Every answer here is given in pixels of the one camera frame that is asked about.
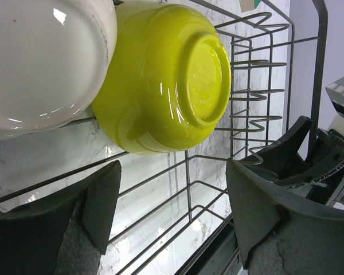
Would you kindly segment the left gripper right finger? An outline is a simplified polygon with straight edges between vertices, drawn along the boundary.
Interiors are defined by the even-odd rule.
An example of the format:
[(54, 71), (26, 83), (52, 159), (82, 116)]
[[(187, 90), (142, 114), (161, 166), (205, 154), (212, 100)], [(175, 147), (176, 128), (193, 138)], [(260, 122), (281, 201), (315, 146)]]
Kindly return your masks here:
[(293, 194), (235, 160), (226, 183), (249, 274), (344, 274), (344, 210)]

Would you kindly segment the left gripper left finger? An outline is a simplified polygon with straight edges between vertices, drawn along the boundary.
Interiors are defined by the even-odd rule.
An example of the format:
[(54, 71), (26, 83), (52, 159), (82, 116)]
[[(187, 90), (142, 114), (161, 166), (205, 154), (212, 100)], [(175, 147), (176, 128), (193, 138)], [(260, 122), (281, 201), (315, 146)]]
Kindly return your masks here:
[(121, 173), (114, 161), (53, 194), (0, 212), (0, 274), (96, 274)]

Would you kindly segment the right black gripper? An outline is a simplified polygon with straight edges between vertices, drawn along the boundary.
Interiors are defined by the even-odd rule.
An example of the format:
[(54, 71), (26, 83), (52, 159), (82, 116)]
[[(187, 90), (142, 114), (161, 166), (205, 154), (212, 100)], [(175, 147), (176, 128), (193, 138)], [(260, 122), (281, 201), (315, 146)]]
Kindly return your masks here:
[(240, 160), (260, 177), (286, 189), (310, 186), (306, 198), (323, 205), (344, 205), (344, 136), (317, 130), (317, 140), (305, 161), (298, 154), (313, 121), (300, 116), (276, 142)]

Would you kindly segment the grey wire dish rack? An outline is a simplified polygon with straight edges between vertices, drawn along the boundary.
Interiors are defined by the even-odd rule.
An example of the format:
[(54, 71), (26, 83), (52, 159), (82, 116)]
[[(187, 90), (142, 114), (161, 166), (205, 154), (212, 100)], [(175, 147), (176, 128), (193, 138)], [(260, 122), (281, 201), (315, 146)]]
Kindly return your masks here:
[(76, 183), (107, 163), (122, 165), (120, 195), (99, 274), (189, 274), (227, 227), (225, 159), (278, 139), (286, 127), (291, 30), (262, 35), (237, 1), (185, 1), (212, 24), (235, 62), (238, 102), (188, 152), (133, 155), (113, 144), (90, 109), (74, 125), (0, 141), (0, 211)]

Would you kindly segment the lime green bowl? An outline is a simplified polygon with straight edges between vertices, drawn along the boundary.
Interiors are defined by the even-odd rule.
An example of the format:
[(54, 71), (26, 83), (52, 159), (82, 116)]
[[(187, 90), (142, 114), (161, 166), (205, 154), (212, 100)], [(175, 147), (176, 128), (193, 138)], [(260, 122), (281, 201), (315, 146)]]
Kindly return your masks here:
[(203, 142), (227, 108), (232, 80), (214, 26), (179, 4), (125, 2), (116, 16), (116, 48), (91, 105), (100, 128), (132, 154)]

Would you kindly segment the small plain white bowl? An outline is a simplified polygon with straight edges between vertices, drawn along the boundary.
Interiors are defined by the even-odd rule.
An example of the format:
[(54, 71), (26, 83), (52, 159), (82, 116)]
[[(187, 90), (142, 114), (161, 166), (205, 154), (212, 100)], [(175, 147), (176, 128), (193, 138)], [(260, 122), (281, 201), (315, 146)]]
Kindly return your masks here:
[(112, 1), (0, 1), (0, 140), (81, 114), (104, 82), (116, 37)]

